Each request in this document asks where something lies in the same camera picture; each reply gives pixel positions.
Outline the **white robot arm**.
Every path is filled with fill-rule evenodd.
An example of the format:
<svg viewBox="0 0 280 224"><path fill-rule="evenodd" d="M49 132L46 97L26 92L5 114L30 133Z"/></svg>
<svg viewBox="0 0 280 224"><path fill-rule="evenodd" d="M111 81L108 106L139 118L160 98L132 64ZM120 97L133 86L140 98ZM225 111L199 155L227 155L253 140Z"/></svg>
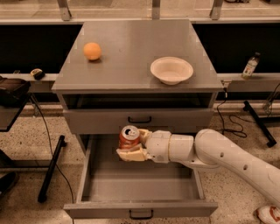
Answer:
<svg viewBox="0 0 280 224"><path fill-rule="evenodd" d="M280 207L280 169L251 155L221 133L202 129L196 136L126 126L116 150L124 161L180 163L197 170L225 167Z"/></svg>

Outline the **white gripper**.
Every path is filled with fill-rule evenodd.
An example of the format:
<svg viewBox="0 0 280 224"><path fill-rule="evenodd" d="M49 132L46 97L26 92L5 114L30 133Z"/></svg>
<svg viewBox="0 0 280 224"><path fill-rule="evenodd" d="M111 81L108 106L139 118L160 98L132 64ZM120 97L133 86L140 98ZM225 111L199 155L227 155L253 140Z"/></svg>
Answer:
<svg viewBox="0 0 280 224"><path fill-rule="evenodd" d="M169 162L168 150L172 133L158 130L151 132L148 129L139 129L140 142L146 149L138 144L129 149L117 149L116 152L123 161L143 162L151 159L155 163L167 164Z"/></svg>

